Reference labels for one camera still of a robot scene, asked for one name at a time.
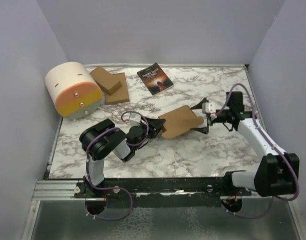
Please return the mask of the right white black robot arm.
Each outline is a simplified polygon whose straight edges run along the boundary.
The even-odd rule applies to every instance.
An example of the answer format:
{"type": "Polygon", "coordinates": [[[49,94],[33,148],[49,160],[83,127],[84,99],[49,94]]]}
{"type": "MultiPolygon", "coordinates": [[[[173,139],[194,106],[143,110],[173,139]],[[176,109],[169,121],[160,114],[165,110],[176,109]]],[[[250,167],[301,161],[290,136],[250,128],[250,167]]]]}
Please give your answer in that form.
{"type": "Polygon", "coordinates": [[[245,110],[242,92],[227,92],[223,110],[214,109],[214,105],[206,98],[192,109],[201,109],[207,117],[207,125],[197,127],[196,131],[207,134],[213,124],[230,124],[232,127],[229,131],[241,134],[261,158],[256,172],[226,172],[222,183],[225,194],[233,196],[243,188],[257,192],[262,197],[280,199],[283,195],[298,196],[299,157],[286,152],[272,140],[261,127],[254,110],[245,110]]]}

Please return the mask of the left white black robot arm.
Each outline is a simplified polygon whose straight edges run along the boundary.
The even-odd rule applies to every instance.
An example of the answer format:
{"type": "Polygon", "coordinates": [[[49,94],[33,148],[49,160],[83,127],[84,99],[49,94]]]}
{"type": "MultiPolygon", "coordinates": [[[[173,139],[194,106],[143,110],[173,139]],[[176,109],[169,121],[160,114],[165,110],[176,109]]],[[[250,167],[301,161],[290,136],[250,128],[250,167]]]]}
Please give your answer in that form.
{"type": "Polygon", "coordinates": [[[86,191],[92,197],[103,193],[104,159],[114,153],[124,163],[135,156],[135,152],[146,146],[162,130],[165,119],[142,117],[138,125],[128,133],[117,128],[110,119],[105,119],[87,128],[79,137],[82,149],[86,153],[86,191]]]}

